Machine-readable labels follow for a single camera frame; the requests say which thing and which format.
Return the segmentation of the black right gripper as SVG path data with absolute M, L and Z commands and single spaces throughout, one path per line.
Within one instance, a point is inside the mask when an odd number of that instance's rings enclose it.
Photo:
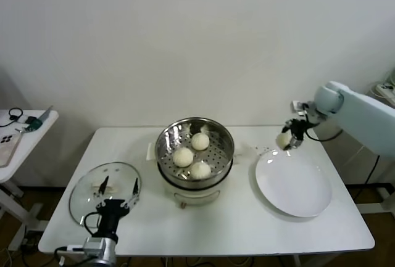
M 283 150 L 291 150 L 298 148 L 303 140 L 306 130 L 310 127 L 309 122 L 300 119 L 290 119 L 285 122 L 281 132 L 286 133 L 291 130 L 291 143 L 284 146 Z

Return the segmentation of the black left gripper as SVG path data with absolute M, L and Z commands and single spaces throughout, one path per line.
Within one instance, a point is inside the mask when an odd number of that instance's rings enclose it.
M 92 183 L 94 207 L 101 217 L 98 230 L 93 233 L 92 236 L 118 241 L 117 228 L 120 219 L 128 215 L 128 209 L 132 209 L 139 200 L 139 178 L 135 179 L 133 190 L 125 200 L 106 199 L 108 182 L 109 175 L 107 175 L 101 182 L 96 181 Z

